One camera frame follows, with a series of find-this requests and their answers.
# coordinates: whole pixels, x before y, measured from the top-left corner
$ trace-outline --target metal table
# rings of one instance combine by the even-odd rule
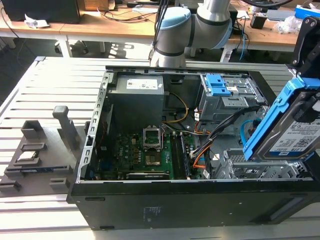
[[[38,57],[0,107],[0,178],[17,148],[27,119],[58,126],[55,105],[67,105],[75,125],[91,119],[106,65],[148,66],[146,60]],[[285,65],[187,62],[187,67],[260,71],[278,94],[293,76]],[[95,231],[66,194],[0,198],[0,239],[320,239],[320,204],[279,225]]]

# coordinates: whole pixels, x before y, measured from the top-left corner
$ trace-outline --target yellow cable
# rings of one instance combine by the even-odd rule
[[[169,92],[169,94],[175,95],[175,96],[183,103],[183,105],[184,105],[184,107],[185,107],[185,113],[184,113],[184,116],[183,116],[182,118],[180,118],[180,119],[170,120],[170,121],[163,121],[163,123],[165,123],[165,124],[179,123],[179,122],[185,120],[186,117],[188,116],[188,111],[189,111],[188,106],[187,106],[187,104],[182,100],[182,98],[179,97],[177,94],[175,94],[175,93],[173,93],[173,92]]]

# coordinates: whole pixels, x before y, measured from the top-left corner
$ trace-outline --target floor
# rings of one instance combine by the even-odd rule
[[[55,52],[56,41],[54,40],[20,38],[14,41],[16,44],[15,49],[1,47],[0,45],[0,104],[10,94],[26,69],[35,59],[35,56],[62,57],[60,53]],[[73,57],[147,59],[149,54],[149,46],[144,44],[106,42],[106,53],[100,53],[98,42],[86,42],[86,45],[89,53],[83,54],[84,46],[80,42],[76,43],[72,47]],[[187,60],[218,62],[220,61],[221,54],[222,50],[220,49],[205,49],[204,52],[197,52],[194,58],[187,58]],[[234,52],[230,62],[238,62],[240,55],[240,51]],[[244,59],[241,62],[288,64],[291,58],[292,53],[282,53],[277,61],[273,61],[268,52],[251,50],[245,53]]]

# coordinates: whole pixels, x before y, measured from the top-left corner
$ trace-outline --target blue cable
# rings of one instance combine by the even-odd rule
[[[245,137],[245,126],[247,123],[253,123],[253,120],[246,120],[242,123],[241,127],[240,127],[240,137],[241,137],[241,142],[243,144],[243,146],[246,145],[247,143],[247,140],[246,140],[246,137]]]
[[[242,60],[242,57],[243,57],[244,52],[245,52],[245,45],[246,45],[246,38],[245,38],[243,29],[242,29],[242,36],[243,36],[243,46],[242,46],[242,52],[241,52],[241,56],[240,56],[239,61]]]

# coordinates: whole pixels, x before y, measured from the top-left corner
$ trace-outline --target ram slot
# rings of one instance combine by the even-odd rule
[[[187,160],[187,154],[183,148],[183,136],[171,135],[171,157],[173,177],[175,180],[187,179],[185,161]]]

